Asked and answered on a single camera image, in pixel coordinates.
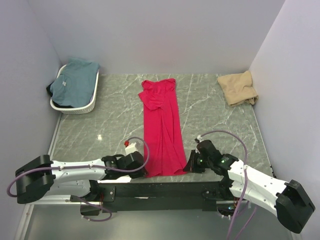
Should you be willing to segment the red t shirt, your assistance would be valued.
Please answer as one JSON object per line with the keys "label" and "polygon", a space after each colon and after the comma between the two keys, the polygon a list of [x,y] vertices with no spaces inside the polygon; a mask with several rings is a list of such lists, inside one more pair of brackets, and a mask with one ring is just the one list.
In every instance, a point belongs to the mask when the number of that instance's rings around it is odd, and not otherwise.
{"label": "red t shirt", "polygon": [[138,94],[143,103],[143,139],[149,148],[147,176],[178,176],[187,164],[174,78],[144,80]]}

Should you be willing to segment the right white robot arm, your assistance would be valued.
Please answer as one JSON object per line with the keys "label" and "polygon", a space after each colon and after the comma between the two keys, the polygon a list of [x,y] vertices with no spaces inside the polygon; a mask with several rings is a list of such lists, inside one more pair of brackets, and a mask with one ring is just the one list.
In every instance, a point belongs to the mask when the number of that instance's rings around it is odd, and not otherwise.
{"label": "right white robot arm", "polygon": [[212,195],[220,199],[243,198],[274,214],[289,231],[299,234],[316,207],[296,180],[286,182],[268,176],[231,154],[222,154],[210,140],[197,140],[185,172],[203,173],[211,169],[222,176]]}

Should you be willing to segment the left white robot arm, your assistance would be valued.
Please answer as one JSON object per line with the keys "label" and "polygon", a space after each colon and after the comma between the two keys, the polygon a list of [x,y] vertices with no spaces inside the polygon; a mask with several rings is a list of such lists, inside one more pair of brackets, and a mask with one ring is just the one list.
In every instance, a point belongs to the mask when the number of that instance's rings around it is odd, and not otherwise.
{"label": "left white robot arm", "polygon": [[107,155],[86,162],[62,162],[41,155],[15,172],[18,204],[30,204],[43,197],[72,195],[93,201],[101,193],[100,181],[122,176],[147,175],[144,157],[138,151],[128,155]]}

